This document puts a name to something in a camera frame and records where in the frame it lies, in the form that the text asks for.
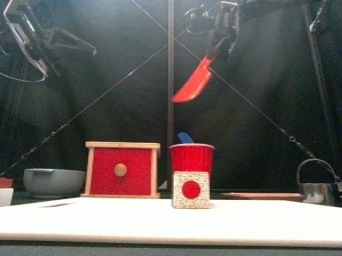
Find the white object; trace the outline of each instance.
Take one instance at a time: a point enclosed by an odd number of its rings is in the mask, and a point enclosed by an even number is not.
[[[0,208],[0,241],[342,247],[342,209],[269,200],[70,198]]]
[[[10,206],[12,203],[14,188],[0,188],[0,206]]]

